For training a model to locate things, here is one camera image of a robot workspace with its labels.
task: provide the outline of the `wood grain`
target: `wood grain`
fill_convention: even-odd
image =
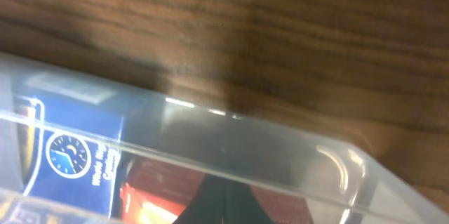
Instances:
[[[447,211],[448,41],[449,0],[0,0],[2,51],[347,140]]]

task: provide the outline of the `transparent plastic box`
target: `transparent plastic box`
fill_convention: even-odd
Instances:
[[[0,54],[0,223],[449,223],[342,141]]]

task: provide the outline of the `clock icon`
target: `clock icon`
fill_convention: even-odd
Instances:
[[[64,178],[80,178],[91,167],[91,151],[74,136],[54,133],[48,139],[46,156],[51,168]]]

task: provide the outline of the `plastic lid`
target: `plastic lid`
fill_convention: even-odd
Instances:
[[[208,186],[223,219],[248,200],[273,223],[449,223],[353,145],[10,55],[0,136],[11,223],[173,223]]]

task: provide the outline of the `dark wooden table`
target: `dark wooden table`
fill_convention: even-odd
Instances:
[[[449,211],[449,0],[0,0],[0,50],[347,140]]]

